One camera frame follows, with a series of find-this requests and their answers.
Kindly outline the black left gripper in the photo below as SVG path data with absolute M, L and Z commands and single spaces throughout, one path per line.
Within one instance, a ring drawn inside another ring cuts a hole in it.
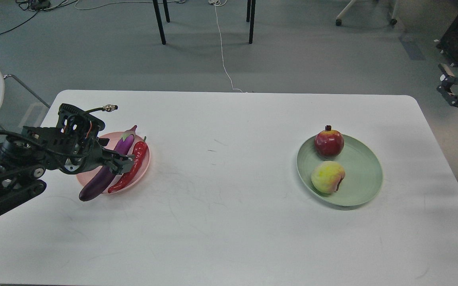
M 120 137 L 113 149 L 107 149 L 110 138 L 98 137 L 105 123 L 92 114 L 117 109 L 117 105 L 107 104 L 85 111 L 62 103 L 56 127 L 25 126 L 22 136 L 38 145 L 36 155 L 48 170 L 78 174 L 96 168 L 97 171 L 125 174 L 134 166 L 134 157 L 128 157 L 134 137 Z

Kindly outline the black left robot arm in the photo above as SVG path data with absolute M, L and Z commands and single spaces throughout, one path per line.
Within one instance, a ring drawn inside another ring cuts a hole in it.
M 79 174 L 103 167 L 114 175 L 129 172 L 135 164 L 130 146 L 108 149 L 109 140 L 98 136 L 104 128 L 93 110 L 62 103 L 56 127 L 0 130 L 6 137 L 0 143 L 0 216 L 42 194 L 46 170 Z

